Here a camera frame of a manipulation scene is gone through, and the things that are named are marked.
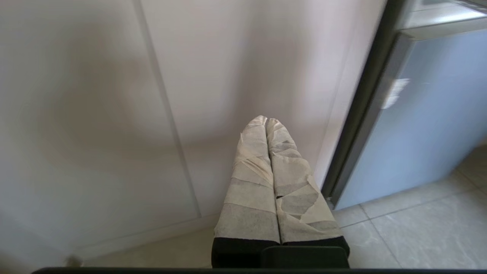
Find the white cabinet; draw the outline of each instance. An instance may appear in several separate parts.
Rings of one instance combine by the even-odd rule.
[[[0,18],[2,210],[67,250],[196,218],[132,1]]]
[[[0,209],[87,256],[214,225],[257,115],[320,184],[383,2],[2,1]]]

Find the tile floor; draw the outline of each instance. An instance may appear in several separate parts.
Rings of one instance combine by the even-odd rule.
[[[447,178],[343,210],[334,216],[352,268],[487,269],[487,146]],[[86,262],[112,267],[211,267],[213,230]]]

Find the gray floor tile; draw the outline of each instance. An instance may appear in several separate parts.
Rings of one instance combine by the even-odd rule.
[[[370,221],[341,230],[350,246],[351,268],[400,268]]]
[[[478,189],[372,222],[404,268],[487,268],[487,195]]]
[[[487,186],[487,145],[474,149],[457,169],[477,186]]]
[[[360,205],[332,211],[332,213],[340,227],[356,224],[368,219]]]
[[[85,262],[92,267],[207,268],[211,266],[213,229],[162,240]]]
[[[375,218],[473,188],[475,186],[468,179],[454,171],[443,180],[372,200],[363,203],[362,207],[370,218]]]

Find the baseboard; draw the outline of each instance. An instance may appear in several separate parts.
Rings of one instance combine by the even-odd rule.
[[[75,255],[83,260],[107,255],[117,251],[195,232],[208,227],[214,227],[218,222],[218,218],[219,214],[208,215],[143,233],[108,240],[91,246],[78,248],[75,250]]]

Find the paper wrapping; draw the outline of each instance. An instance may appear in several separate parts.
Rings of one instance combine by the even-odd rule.
[[[280,242],[266,120],[256,117],[240,134],[215,237]]]
[[[271,118],[266,130],[281,243],[342,236],[308,162],[301,157],[287,129]]]

